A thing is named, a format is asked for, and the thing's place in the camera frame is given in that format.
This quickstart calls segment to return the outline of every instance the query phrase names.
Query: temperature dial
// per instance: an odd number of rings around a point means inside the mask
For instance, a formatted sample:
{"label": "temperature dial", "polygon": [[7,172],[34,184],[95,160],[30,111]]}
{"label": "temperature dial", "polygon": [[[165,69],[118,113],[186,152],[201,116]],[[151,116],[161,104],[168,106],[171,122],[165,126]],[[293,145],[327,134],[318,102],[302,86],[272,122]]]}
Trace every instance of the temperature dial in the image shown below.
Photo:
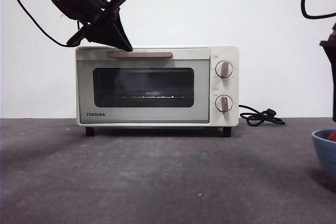
{"label": "temperature dial", "polygon": [[232,99],[228,97],[227,95],[221,95],[220,97],[217,98],[216,100],[216,108],[225,113],[228,112],[232,109]]}
{"label": "temperature dial", "polygon": [[228,78],[232,72],[232,64],[228,61],[221,61],[216,66],[216,74],[221,78]]}

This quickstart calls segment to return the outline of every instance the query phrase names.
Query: black cable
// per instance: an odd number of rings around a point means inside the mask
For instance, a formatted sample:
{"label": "black cable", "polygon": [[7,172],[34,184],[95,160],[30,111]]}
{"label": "black cable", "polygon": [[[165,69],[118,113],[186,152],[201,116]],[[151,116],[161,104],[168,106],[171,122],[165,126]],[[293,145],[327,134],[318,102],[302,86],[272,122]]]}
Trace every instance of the black cable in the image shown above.
{"label": "black cable", "polygon": [[322,18],[331,18],[336,16],[336,13],[332,13],[332,14],[328,14],[328,15],[319,15],[319,16],[311,16],[309,14],[307,14],[306,12],[306,0],[301,0],[301,11],[302,14],[305,18],[308,19],[322,19]]}
{"label": "black cable", "polygon": [[265,121],[271,122],[274,124],[285,125],[285,122],[280,118],[275,118],[274,116],[277,114],[274,110],[268,109],[262,112],[259,112],[249,106],[239,105],[240,108],[245,108],[248,110],[252,110],[255,113],[241,113],[240,116],[246,120],[247,124],[250,126],[259,126]]}
{"label": "black cable", "polygon": [[57,40],[55,40],[54,38],[52,38],[52,36],[50,36],[49,34],[47,34],[46,31],[43,30],[42,27],[40,27],[40,25],[36,22],[36,20],[32,17],[32,15],[27,11],[27,9],[25,8],[25,6],[21,3],[20,0],[16,0],[19,5],[21,6],[21,8],[23,9],[23,11],[28,15],[28,17],[34,22],[34,24],[37,26],[38,29],[40,29],[40,31],[45,35],[47,36],[49,39],[51,39],[53,42],[55,42],[57,45],[61,46],[61,47],[77,47],[79,46],[78,45],[75,45],[75,46],[68,46],[68,45],[64,45],[64,44],[61,44],[60,42],[58,42]]}

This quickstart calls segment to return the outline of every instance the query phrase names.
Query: gray floor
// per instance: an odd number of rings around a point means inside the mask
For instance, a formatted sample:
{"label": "gray floor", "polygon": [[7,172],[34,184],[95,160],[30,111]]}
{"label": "gray floor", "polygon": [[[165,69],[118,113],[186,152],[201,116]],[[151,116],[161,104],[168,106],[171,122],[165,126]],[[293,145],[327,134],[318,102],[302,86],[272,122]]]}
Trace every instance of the gray floor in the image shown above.
{"label": "gray floor", "polygon": [[1,223],[336,223],[311,141],[331,119],[233,129],[106,130],[2,120]]}

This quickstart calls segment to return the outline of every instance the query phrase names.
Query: oven foot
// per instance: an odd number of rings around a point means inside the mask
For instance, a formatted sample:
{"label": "oven foot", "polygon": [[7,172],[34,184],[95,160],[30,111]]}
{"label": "oven foot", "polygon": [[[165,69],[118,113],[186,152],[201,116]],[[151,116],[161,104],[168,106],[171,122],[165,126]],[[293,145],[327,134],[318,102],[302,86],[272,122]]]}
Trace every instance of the oven foot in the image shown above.
{"label": "oven foot", "polygon": [[223,137],[231,137],[232,127],[223,128]]}
{"label": "oven foot", "polygon": [[94,136],[95,135],[95,128],[85,127],[85,134],[86,134],[86,136]]}

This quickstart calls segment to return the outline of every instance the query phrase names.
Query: white toaster oven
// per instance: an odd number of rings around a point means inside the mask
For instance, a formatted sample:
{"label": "white toaster oven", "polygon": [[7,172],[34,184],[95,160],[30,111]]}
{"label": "white toaster oven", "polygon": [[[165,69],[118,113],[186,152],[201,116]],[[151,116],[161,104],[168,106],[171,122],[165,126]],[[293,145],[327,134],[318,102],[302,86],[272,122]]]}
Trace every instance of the white toaster oven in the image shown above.
{"label": "white toaster oven", "polygon": [[77,123],[95,127],[238,124],[236,46],[76,50]]}

